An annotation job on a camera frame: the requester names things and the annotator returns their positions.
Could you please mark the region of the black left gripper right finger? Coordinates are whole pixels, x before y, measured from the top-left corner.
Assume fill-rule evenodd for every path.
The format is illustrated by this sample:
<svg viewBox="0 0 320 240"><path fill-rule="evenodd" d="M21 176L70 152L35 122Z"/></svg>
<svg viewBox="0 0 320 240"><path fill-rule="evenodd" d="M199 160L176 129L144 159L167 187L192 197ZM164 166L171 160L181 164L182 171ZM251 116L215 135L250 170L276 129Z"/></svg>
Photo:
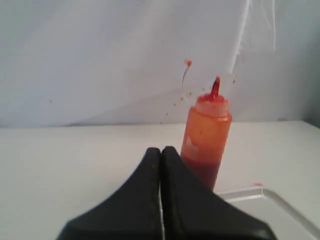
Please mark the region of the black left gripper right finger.
<svg viewBox="0 0 320 240"><path fill-rule="evenodd" d="M161 153L160 195L167 240L275 240L269 225L227 203L184 164L177 150Z"/></svg>

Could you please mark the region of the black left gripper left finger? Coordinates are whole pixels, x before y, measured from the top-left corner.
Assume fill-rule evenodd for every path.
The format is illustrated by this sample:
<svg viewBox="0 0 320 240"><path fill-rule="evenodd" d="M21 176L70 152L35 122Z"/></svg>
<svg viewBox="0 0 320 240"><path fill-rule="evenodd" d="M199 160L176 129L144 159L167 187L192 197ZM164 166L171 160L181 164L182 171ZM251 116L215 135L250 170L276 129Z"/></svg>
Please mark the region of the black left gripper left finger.
<svg viewBox="0 0 320 240"><path fill-rule="evenodd" d="M161 152L146 150L141 162L106 200L68 221L59 240L161 240Z"/></svg>

